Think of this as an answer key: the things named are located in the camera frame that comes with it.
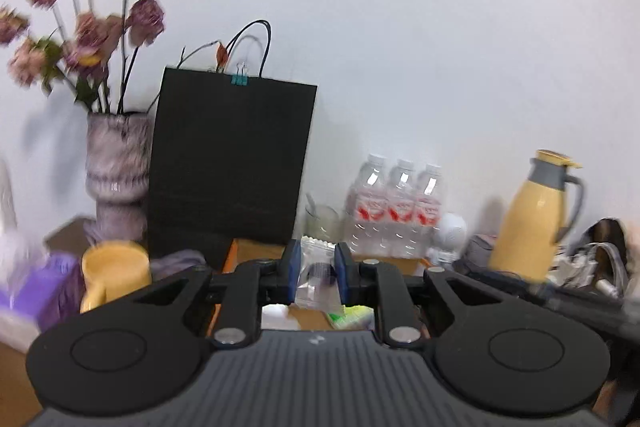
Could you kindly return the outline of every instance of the yellow mug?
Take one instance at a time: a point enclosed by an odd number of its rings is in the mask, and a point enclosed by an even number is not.
[[[105,241],[84,252],[84,313],[151,284],[146,250],[129,241]]]

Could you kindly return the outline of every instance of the purple box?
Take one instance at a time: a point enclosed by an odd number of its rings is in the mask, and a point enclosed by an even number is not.
[[[0,291],[0,342],[26,352],[40,333],[77,315],[83,295],[78,257],[52,252],[47,264],[27,277],[13,306]]]

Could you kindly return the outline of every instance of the black paper bag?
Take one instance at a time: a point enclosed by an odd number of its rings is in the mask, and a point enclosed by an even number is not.
[[[230,238],[286,244],[316,89],[164,70],[148,195],[152,257],[193,248],[222,267]]]

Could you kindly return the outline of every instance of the flower vase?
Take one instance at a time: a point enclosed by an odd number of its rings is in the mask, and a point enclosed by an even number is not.
[[[151,122],[144,113],[89,115],[86,190],[96,201],[96,220],[85,232],[92,243],[142,239],[150,141]]]

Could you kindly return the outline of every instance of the red and white bottle label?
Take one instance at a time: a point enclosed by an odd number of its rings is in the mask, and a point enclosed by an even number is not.
[[[420,198],[415,203],[414,224],[434,227],[440,219],[440,202],[435,198]]]
[[[360,221],[381,221],[385,217],[386,198],[358,196],[356,198],[356,219]]]
[[[414,202],[404,198],[392,198],[389,201],[388,215],[393,223],[410,223],[414,217]]]

